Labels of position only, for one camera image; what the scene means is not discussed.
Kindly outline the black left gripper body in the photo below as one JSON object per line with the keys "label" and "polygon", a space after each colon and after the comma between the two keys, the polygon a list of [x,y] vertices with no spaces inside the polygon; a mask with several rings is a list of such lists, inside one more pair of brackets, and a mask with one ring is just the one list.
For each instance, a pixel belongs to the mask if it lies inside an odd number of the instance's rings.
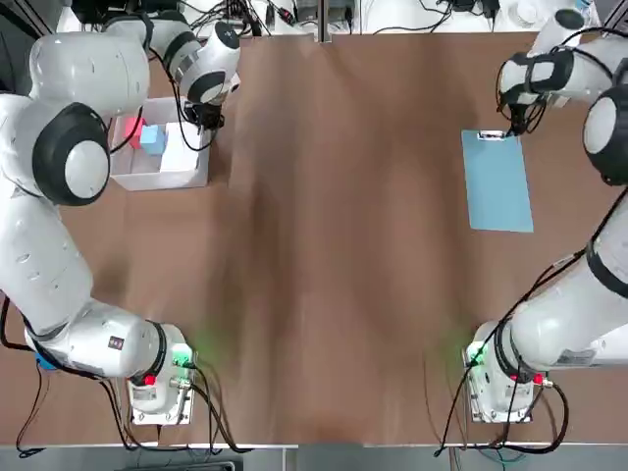
{"label": "black left gripper body", "polygon": [[217,131],[224,126],[225,118],[221,105],[211,103],[184,103],[185,119],[206,131]]}

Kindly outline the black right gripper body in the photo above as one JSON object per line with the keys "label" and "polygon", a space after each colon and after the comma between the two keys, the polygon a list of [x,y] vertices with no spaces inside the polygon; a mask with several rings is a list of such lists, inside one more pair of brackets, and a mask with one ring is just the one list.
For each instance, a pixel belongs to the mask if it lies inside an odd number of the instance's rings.
{"label": "black right gripper body", "polygon": [[523,135],[532,133],[541,122],[545,113],[545,101],[536,100],[532,104],[508,104],[505,106],[509,121],[507,135]]}

